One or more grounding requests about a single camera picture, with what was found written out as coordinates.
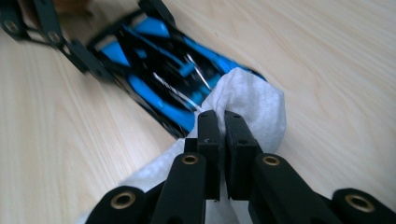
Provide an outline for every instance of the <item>black plastic part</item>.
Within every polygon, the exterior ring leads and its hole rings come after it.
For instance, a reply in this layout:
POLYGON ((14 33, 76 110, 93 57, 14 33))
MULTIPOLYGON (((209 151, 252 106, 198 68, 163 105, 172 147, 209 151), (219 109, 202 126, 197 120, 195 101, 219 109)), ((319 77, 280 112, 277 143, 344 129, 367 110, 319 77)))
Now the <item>black plastic part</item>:
POLYGON ((205 157, 191 152, 177 156, 150 223, 204 223, 205 175, 205 157))
POLYGON ((58 15, 52 0, 34 0, 42 35, 48 44, 56 49, 64 45, 64 35, 58 22, 58 15))
POLYGON ((142 223, 145 205, 146 196, 142 190, 119 187, 102 198, 93 208, 86 223, 142 223))
POLYGON ((368 193, 339 189, 332 196, 332 209, 344 223, 394 224, 396 214, 368 193))
POLYGON ((206 198, 219 201, 220 172, 224 155, 218 118, 213 110, 208 110, 198 116, 197 152, 207 160, 206 198))
POLYGON ((248 211, 254 224, 276 224, 274 215, 262 197, 262 193, 259 188, 255 184, 253 184, 251 189, 248 211))
POLYGON ((65 46, 68 51, 65 49, 60 49, 60 51, 79 71, 82 73, 90 71, 91 74, 99 80, 114 80, 114 76, 111 75, 78 40, 72 40, 70 43, 66 43, 65 46))
POLYGON ((341 223, 283 158, 259 154, 253 176, 276 223, 341 223))
POLYGON ((23 22, 21 8, 15 0, 0 1, 1 25, 15 40, 30 39, 26 32, 26 25, 23 22))
POLYGON ((161 0, 141 0, 138 5, 150 17, 175 25, 175 18, 161 0))
POLYGON ((254 158, 260 146, 242 116, 226 111, 226 163, 225 178, 228 195, 233 200, 247 201, 251 192, 251 174, 254 158))

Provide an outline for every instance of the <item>light wood surface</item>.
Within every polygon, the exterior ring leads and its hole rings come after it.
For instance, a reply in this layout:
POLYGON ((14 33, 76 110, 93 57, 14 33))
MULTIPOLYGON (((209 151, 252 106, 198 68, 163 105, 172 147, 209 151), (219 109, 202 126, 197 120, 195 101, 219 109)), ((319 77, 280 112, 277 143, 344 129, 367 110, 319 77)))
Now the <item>light wood surface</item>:
MULTIPOLYGON (((396 211, 396 2, 166 0, 196 41, 285 92, 277 154, 313 190, 364 190, 396 211)), ((82 40, 136 8, 63 15, 82 40)), ((0 31, 0 223, 73 223, 175 141, 115 85, 0 31)))

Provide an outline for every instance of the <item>wooden table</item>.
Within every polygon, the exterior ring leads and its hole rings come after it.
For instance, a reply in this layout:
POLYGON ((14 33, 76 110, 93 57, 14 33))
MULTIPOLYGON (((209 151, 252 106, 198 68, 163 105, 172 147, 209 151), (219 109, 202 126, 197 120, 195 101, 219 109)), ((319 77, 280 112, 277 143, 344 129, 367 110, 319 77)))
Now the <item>wooden table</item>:
MULTIPOLYGON (((395 1, 164 1, 196 41, 285 92, 277 154, 313 190, 356 188, 396 210, 395 1)), ((85 41, 136 8, 62 15, 85 41)), ((0 32, 0 223, 71 223, 173 139, 115 85, 0 32)))

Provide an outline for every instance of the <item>fabric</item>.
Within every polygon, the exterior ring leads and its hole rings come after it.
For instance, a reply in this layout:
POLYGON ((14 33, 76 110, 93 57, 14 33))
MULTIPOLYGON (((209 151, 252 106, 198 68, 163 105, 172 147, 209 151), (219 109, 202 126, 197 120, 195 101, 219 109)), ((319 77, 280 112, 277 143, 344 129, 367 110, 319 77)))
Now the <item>fabric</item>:
MULTIPOLYGON (((206 110, 216 111, 219 129, 223 135, 224 111, 229 110, 241 115, 263 152, 275 152, 286 130, 283 91, 241 68, 233 69, 219 80, 216 88, 195 112, 195 122, 197 116, 206 110)), ((197 137, 196 125, 188 137, 197 137)), ((183 150, 184 139, 178 139, 160 157, 131 174, 120 185, 136 187, 143 191, 152 189, 166 179, 174 158, 183 153, 183 150)), ((205 223, 251 223, 248 203, 227 199, 224 177, 221 179, 220 194, 219 202, 206 201, 205 223)))

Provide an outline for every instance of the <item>brass ring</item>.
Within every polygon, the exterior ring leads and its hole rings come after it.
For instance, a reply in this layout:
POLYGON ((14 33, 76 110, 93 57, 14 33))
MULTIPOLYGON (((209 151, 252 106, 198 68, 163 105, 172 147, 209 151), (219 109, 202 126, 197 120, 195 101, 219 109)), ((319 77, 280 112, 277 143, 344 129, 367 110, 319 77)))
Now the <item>brass ring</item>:
POLYGON ((136 196, 131 191, 124 191, 111 199, 111 206, 115 209, 124 209, 134 203, 136 196))
POLYGON ((194 156, 194 155, 186 155, 186 156, 184 156, 183 158, 181 158, 181 161, 182 161, 184 164, 193 165, 193 164, 195 164, 195 163, 198 162, 198 157, 196 157, 196 156, 194 156))
POLYGON ((362 212, 371 213, 375 210, 374 205, 370 201, 358 194, 347 194, 345 199, 350 206, 362 212))
POLYGON ((267 165, 278 166, 280 164, 280 160, 277 157, 273 156, 265 156, 262 158, 262 161, 267 165))

